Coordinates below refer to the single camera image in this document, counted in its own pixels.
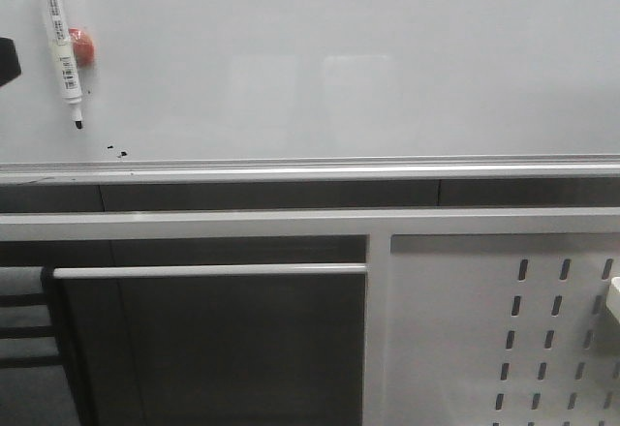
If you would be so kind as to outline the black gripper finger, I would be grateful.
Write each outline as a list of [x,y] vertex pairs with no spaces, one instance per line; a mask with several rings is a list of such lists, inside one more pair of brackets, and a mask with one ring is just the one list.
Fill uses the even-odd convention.
[[21,67],[15,42],[10,38],[0,38],[0,86],[8,84],[21,75]]

